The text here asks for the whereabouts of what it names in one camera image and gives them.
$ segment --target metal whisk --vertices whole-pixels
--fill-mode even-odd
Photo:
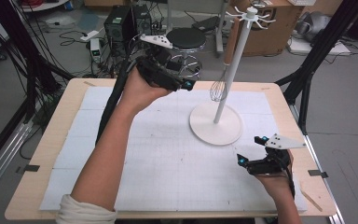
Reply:
[[[210,89],[211,100],[216,102],[225,100],[227,97],[226,70],[232,61],[239,26],[240,26],[240,19],[236,17],[234,19],[234,23],[231,26],[231,30],[227,41],[226,54],[224,60],[225,67],[223,69],[223,74],[218,80],[216,80],[213,83]]]

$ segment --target round white base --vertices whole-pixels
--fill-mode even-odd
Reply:
[[[202,141],[226,146],[237,141],[242,135],[242,120],[234,109],[225,105],[218,123],[214,123],[219,103],[209,102],[198,105],[190,114],[190,127]]]

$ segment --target power strip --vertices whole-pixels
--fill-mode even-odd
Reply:
[[[94,36],[96,36],[98,33],[98,31],[91,31],[87,34],[87,36],[81,36],[80,39],[83,40],[83,41],[88,41],[90,40],[91,38],[93,38]]]

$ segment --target white pole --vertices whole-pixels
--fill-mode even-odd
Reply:
[[[218,123],[220,117],[222,116],[223,109],[226,104],[226,99],[228,98],[229,91],[231,89],[231,84],[234,81],[235,74],[237,73],[238,65],[242,57],[243,49],[245,48],[246,41],[248,40],[249,33],[251,32],[253,18],[257,14],[257,9],[254,7],[248,7],[246,15],[244,16],[244,22],[242,26],[242,31],[240,35],[240,40],[238,41],[237,48],[234,53],[234,58],[230,67],[228,68],[228,76],[226,79],[226,98],[220,101],[219,107],[217,108],[216,116],[214,117],[213,122]]]

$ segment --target hand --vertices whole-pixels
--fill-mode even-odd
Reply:
[[[288,170],[291,171],[294,159],[290,150],[287,150],[287,152],[291,161]],[[272,199],[276,200],[278,197],[286,197],[286,195],[293,198],[285,172],[276,175],[257,175],[256,178],[264,185],[264,188]]]
[[[123,95],[118,104],[137,114],[151,105],[159,97],[166,96],[169,93],[171,93],[171,91],[149,86],[135,66],[129,73]]]

